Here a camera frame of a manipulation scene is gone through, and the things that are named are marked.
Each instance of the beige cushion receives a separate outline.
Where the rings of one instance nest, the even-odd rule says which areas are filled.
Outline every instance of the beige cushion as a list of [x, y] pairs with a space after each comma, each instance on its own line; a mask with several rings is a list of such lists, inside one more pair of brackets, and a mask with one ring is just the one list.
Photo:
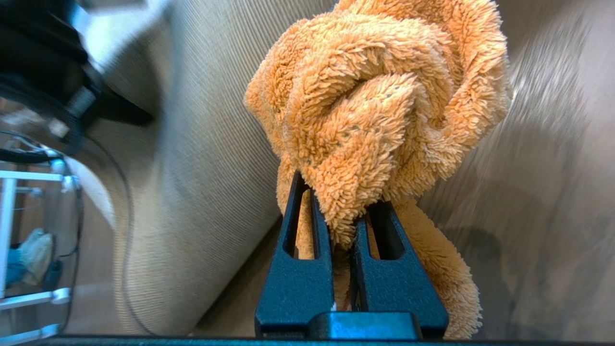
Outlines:
[[157, 116], [99, 122], [78, 157], [105, 187], [125, 332], [188, 333], [275, 222], [278, 162], [243, 95], [285, 29], [331, 4], [152, 1], [83, 27], [109, 83]]

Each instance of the orange towel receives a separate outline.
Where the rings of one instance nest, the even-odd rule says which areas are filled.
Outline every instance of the orange towel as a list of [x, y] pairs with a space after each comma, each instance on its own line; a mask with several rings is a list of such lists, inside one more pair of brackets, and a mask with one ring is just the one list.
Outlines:
[[[349, 308], [353, 222], [383, 199], [448, 310], [446, 337], [468, 338], [480, 326], [469, 268], [415, 198], [449, 177], [507, 114], [500, 24], [488, 0], [341, 0], [291, 26], [248, 86], [245, 104], [281, 160], [280, 210], [296, 169], [320, 201], [340, 310]], [[312, 255], [310, 227], [302, 208], [302, 258]]]

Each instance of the blue cloth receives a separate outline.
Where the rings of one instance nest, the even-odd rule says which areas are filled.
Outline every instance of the blue cloth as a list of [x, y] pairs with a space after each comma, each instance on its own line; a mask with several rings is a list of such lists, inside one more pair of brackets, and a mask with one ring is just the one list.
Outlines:
[[6, 271], [5, 286], [21, 281], [23, 276], [28, 272], [26, 266], [19, 261], [20, 251], [18, 249], [9, 249], [9, 261]]

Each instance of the wooden floor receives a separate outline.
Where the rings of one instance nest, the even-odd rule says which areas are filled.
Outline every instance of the wooden floor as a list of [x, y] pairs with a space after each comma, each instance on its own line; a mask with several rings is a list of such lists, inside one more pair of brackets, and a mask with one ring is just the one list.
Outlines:
[[[615, 340], [615, 2], [500, 0], [515, 104], [420, 202], [472, 267], [477, 338]], [[121, 332], [112, 237], [90, 210], [70, 332]], [[195, 330], [253, 335], [275, 236]]]

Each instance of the black cable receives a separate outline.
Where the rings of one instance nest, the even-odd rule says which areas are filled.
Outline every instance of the black cable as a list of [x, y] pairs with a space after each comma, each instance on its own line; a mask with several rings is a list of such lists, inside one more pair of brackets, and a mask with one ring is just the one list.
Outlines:
[[13, 137], [19, 137], [27, 142], [29, 142], [30, 145], [32, 146], [36, 146], [37, 144], [39, 144], [38, 142], [33, 141], [32, 139], [28, 138], [27, 136], [24, 136], [21, 133], [15, 132], [15, 131], [9, 131], [9, 130], [0, 130], [0, 134], [7, 134], [7, 135], [11, 135]]
[[[122, 180], [122, 183], [124, 184], [124, 188], [126, 189], [126, 199], [128, 200], [127, 202], [128, 204], [127, 206], [128, 207], [128, 230], [127, 230], [127, 235], [126, 235], [126, 244], [124, 248], [126, 255], [124, 256], [125, 257], [124, 263], [122, 264], [122, 276], [125, 278], [127, 277], [127, 272], [128, 272], [128, 262], [129, 262], [129, 257], [131, 253], [130, 249], [132, 248], [133, 229], [135, 225], [134, 201], [132, 199], [132, 192], [130, 191], [130, 184], [128, 183], [128, 178], [126, 177], [124, 170], [119, 165], [115, 157], [111, 154], [111, 152], [109, 152], [109, 150], [107, 150], [99, 141], [95, 140], [91, 136], [86, 134], [85, 137], [88, 140], [90, 140], [95, 146], [97, 146], [109, 158], [109, 160], [111, 161], [111, 164], [117, 170], [117, 173], [119, 174], [119, 177]], [[135, 313], [135, 309], [132, 306], [132, 301], [130, 300], [130, 297], [128, 296], [128, 289], [126, 288], [126, 280], [122, 280], [121, 291], [124, 297], [124, 301], [125, 301], [128, 313], [133, 318], [133, 320], [143, 330], [143, 332], [147, 333], [150, 336], [155, 336], [156, 333], [152, 332], [152, 330], [147, 328], [144, 322], [141, 320], [141, 318]]]
[[66, 329], [66, 326], [68, 325], [68, 321], [70, 321], [71, 318], [71, 313], [73, 312], [73, 298], [74, 298], [74, 290], [75, 287], [77, 287], [77, 273], [79, 273], [79, 251], [78, 251], [78, 247], [77, 247], [77, 251], [74, 253], [75, 256], [75, 268], [73, 270], [73, 280], [71, 282], [71, 298], [68, 302], [68, 314], [66, 314], [66, 321], [67, 323], [62, 324], [61, 328], [60, 328], [60, 332], [59, 334], [63, 334], [64, 330]]
[[26, 151], [20, 153], [19, 151], [0, 149], [0, 161], [6, 161], [10, 163], [36, 164], [60, 158], [62, 158], [62, 156], [49, 156], [44, 151]]
[[77, 189], [75, 190], [75, 194], [76, 194], [76, 202], [77, 202], [77, 240], [76, 240], [76, 244], [74, 248], [71, 250], [71, 252], [67, 254], [59, 255], [57, 259], [62, 259], [65, 257], [72, 256], [75, 252], [79, 250], [79, 242], [81, 241], [81, 233], [83, 231], [83, 224], [84, 224], [84, 203], [83, 203], [83, 196], [81, 193], [81, 186], [79, 185], [77, 186]]

